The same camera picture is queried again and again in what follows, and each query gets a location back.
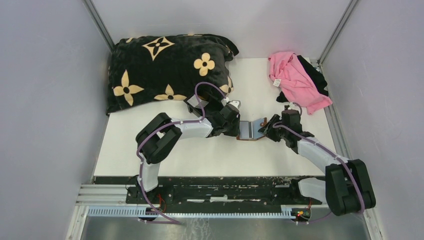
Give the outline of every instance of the metal floor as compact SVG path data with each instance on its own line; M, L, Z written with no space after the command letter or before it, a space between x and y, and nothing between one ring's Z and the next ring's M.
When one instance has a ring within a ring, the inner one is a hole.
M328 209L315 208L312 219ZM298 225L287 219L184 218L184 225L145 224L130 217L87 217L83 240L370 240L364 217L331 216Z

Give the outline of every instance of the fabric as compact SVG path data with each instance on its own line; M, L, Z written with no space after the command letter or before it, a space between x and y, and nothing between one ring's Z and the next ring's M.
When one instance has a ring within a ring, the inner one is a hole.
M313 84L315 85L318 92L324 96L329 96L329 92L325 90L325 87L327 87L326 79L324 78L324 75L317 71L314 66L312 66L306 59L304 59L301 55L297 56L297 59L299 60L300 64L302 64L303 69L307 73L307 75L312 80ZM285 103L289 102L287 100L286 96L284 96L284 92L280 92L279 96L276 99L279 103Z
M225 62L239 53L227 38L213 34L142 36L121 39L109 66L107 113L152 101L184 100L199 82L234 91ZM221 100L204 85L199 95Z
M318 92L294 52L278 52L268 60L269 78L272 82L281 80L279 87L289 102L306 107L309 115L333 103L328 96Z

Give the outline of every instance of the clothing tag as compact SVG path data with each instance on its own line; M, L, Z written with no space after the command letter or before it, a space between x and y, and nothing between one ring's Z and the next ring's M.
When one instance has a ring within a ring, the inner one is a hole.
M274 86L276 86L276 87L279 87L280 86L280 83L281 83L281 79L278 79L278 78L276 78L275 80L274 80Z

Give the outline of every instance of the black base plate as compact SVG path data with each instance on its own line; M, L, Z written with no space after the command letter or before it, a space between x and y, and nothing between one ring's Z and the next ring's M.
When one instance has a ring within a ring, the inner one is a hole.
M147 197L159 204L160 195L167 213L281 213L281 205L310 202L291 188L292 179L297 177L159 177ZM94 184L136 185L128 188L126 203L146 204L136 177L96 177Z

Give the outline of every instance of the pillow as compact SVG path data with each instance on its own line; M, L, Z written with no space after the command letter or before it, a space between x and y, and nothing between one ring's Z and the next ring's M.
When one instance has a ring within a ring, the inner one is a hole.
M234 88L225 62L238 53L230 40L212 34L121 39L110 60L107 113L152 101L184 100L199 82L229 94ZM206 85L198 93L223 98Z

